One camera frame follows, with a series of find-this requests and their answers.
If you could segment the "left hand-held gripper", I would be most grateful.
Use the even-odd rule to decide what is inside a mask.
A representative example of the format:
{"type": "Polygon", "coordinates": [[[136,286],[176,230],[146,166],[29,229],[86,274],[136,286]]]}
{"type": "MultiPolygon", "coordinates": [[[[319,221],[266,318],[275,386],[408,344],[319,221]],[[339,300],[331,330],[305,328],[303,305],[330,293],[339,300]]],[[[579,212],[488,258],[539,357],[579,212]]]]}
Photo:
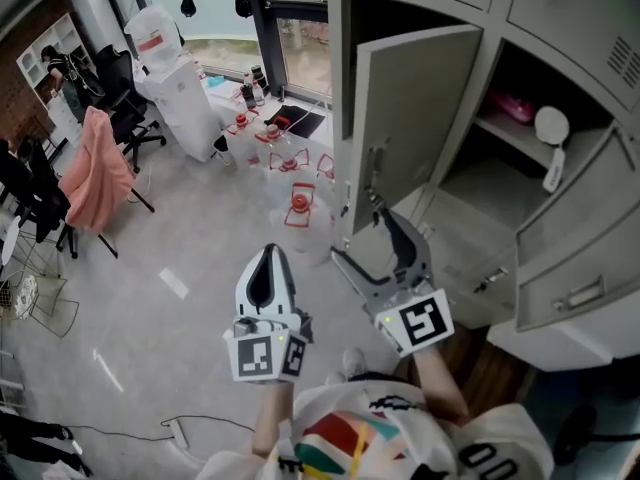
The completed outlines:
{"type": "Polygon", "coordinates": [[[235,288],[237,315],[225,331],[233,380],[244,383],[295,382],[306,349],[313,343],[312,318],[296,309],[296,288],[283,249],[263,247],[247,264],[235,288]]]}

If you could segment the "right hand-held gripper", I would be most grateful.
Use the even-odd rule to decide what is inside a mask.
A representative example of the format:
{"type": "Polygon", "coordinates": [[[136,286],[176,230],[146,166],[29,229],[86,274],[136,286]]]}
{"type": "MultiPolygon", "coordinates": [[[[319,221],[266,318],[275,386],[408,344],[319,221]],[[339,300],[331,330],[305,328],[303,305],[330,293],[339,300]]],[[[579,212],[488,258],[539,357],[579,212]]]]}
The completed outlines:
{"type": "Polygon", "coordinates": [[[364,299],[363,309],[374,328],[400,357],[406,357],[453,335],[454,323],[445,290],[431,283],[431,253],[426,239],[397,212],[384,208],[380,215],[396,256],[395,278],[373,278],[335,247],[331,248],[331,258],[364,299]]]}

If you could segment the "grey metal locker cabinet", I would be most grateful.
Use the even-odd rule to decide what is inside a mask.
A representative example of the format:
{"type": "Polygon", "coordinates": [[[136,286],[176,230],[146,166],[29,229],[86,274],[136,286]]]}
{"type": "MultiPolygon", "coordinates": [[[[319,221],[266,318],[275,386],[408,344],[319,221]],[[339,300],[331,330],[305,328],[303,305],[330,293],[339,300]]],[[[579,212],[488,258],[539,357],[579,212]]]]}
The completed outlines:
{"type": "Polygon", "coordinates": [[[470,326],[514,320],[517,230],[559,189],[600,134],[618,123],[640,152],[640,0],[328,0],[337,153],[339,244],[367,267],[378,257],[374,222],[347,228],[359,45],[427,29],[482,32],[472,72],[429,178],[414,200],[436,283],[470,326]],[[570,124],[553,194],[542,186],[558,146],[487,100],[490,88],[560,110],[570,124]]]}

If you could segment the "person's left forearm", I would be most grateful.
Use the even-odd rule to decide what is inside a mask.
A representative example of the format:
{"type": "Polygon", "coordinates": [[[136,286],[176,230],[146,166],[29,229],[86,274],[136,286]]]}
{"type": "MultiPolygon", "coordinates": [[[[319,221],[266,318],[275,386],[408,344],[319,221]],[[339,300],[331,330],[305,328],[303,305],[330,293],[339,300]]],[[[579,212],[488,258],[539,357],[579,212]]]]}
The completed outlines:
{"type": "Polygon", "coordinates": [[[293,414],[294,384],[268,384],[263,387],[260,409],[251,442],[254,455],[267,458],[280,439],[280,424],[293,414]]]}

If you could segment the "person's right forearm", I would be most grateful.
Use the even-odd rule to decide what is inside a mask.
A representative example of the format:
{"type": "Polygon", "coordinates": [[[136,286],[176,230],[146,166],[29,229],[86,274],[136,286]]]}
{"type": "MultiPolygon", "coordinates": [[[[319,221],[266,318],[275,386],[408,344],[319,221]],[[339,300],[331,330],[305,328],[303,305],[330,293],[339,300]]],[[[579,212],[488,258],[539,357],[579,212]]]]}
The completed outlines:
{"type": "Polygon", "coordinates": [[[413,363],[427,409],[434,417],[464,426],[471,420],[468,405],[438,348],[416,351],[413,363]]]}

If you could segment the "person's right white shoe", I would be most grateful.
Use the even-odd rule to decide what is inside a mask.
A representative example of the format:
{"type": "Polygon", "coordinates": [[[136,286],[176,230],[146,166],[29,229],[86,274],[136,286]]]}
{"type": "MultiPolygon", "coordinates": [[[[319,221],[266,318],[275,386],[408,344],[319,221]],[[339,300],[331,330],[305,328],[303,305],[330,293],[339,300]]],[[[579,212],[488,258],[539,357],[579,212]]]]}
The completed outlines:
{"type": "Polygon", "coordinates": [[[344,351],[343,371],[349,379],[368,372],[365,355],[359,348],[349,348],[344,351]]]}

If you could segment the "wooden plank platform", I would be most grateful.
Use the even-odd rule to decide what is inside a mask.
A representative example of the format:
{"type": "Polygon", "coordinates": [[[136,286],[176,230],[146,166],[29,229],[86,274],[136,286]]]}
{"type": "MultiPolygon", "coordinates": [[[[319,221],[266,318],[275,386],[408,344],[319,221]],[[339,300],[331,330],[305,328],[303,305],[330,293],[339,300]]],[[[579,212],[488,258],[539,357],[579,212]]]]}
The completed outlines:
{"type": "Polygon", "coordinates": [[[536,376],[530,365],[491,344],[488,330],[455,323],[454,334],[438,345],[472,417],[523,402],[536,376]]]}

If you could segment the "black flat tray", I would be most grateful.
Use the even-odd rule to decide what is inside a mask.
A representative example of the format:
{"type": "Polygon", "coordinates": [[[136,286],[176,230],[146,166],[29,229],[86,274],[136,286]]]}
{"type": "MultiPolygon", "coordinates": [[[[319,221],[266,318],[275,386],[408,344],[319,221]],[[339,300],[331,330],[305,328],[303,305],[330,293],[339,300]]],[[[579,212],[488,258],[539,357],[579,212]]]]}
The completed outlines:
{"type": "Polygon", "coordinates": [[[276,124],[280,129],[309,139],[325,121],[325,117],[296,105],[282,105],[275,114],[265,120],[266,125],[276,124]]]}

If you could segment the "person's white patterned shirt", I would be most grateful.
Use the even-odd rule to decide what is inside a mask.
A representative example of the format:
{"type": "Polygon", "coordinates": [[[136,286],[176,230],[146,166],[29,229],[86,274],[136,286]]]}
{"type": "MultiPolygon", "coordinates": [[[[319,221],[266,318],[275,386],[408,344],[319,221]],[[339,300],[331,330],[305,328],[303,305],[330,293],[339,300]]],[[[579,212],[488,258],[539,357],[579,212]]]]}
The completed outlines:
{"type": "Polygon", "coordinates": [[[219,452],[196,480],[550,480],[551,450],[522,406],[457,426],[423,402],[382,380],[304,391],[266,457],[219,452]]]}

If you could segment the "white paper tag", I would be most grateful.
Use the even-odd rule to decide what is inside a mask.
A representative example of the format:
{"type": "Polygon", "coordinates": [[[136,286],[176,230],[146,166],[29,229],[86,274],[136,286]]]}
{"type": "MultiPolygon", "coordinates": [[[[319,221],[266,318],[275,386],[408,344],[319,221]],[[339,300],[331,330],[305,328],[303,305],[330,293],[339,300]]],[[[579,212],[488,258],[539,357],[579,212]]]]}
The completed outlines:
{"type": "Polygon", "coordinates": [[[543,189],[549,194],[553,194],[559,187],[563,175],[565,158],[563,148],[561,146],[556,147],[551,164],[542,183],[543,189]]]}

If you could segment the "white water dispenser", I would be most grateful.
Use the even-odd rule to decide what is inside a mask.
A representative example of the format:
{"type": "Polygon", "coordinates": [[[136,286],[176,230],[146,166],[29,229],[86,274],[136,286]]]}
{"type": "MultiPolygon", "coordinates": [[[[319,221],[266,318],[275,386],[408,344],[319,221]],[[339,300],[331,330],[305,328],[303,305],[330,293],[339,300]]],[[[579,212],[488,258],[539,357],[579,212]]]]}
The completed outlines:
{"type": "Polygon", "coordinates": [[[208,162],[223,121],[209,102],[195,62],[180,57],[169,71],[150,72],[143,84],[184,152],[208,162]]]}

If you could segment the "pink cloth on chair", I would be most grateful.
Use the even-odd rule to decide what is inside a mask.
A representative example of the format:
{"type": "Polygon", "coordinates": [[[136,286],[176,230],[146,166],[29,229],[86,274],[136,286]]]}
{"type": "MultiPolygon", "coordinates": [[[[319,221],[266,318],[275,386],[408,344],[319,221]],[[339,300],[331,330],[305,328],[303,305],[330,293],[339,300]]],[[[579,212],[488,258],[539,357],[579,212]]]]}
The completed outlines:
{"type": "Polygon", "coordinates": [[[76,258],[74,232],[85,229],[94,233],[117,258],[118,252],[102,235],[109,219],[130,196],[150,212],[155,211],[134,188],[135,179],[133,168],[116,144],[109,115],[96,107],[88,107],[75,157],[58,182],[70,207],[56,249],[63,251],[63,243],[67,242],[71,256],[76,258]]]}

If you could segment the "pink container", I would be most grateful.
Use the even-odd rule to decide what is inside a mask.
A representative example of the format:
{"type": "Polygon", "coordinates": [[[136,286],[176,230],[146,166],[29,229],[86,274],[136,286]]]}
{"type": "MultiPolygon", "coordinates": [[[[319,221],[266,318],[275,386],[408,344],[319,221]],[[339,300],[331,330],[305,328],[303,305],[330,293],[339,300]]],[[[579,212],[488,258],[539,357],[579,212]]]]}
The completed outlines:
{"type": "Polygon", "coordinates": [[[496,109],[506,113],[520,124],[529,124],[536,115],[536,108],[527,100],[517,98],[510,92],[490,88],[487,92],[487,100],[496,109]]]}

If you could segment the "black office chair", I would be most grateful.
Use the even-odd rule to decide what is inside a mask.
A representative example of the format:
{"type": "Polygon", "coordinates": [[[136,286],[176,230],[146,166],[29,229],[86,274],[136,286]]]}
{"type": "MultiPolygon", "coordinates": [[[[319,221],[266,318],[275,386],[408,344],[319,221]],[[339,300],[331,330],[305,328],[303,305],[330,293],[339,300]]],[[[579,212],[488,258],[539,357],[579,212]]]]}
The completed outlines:
{"type": "Polygon", "coordinates": [[[76,260],[74,228],[66,223],[70,202],[59,186],[59,179],[47,158],[42,143],[35,137],[26,136],[18,149],[18,158],[28,165],[31,172],[29,190],[34,196],[31,220],[36,224],[36,242],[42,243],[48,235],[62,227],[56,249],[63,251],[64,240],[68,241],[71,258],[76,260]]]}
{"type": "Polygon", "coordinates": [[[165,146],[167,139],[157,120],[147,121],[149,102],[136,89],[131,53],[107,45],[97,53],[94,64],[104,91],[99,107],[109,115],[116,144],[124,145],[124,155],[132,153],[133,170],[139,173],[140,146],[150,142],[165,146]]]}

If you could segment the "clear dispenser water bottle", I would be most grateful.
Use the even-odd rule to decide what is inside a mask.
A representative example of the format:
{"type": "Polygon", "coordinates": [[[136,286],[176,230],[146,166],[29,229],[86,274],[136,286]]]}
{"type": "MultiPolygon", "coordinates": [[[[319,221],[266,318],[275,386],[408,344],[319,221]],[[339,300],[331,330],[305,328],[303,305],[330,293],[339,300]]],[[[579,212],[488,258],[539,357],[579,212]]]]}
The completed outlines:
{"type": "Polygon", "coordinates": [[[170,71],[178,61],[182,46],[175,21],[161,5],[140,10],[124,27],[139,60],[150,72],[170,71]]]}

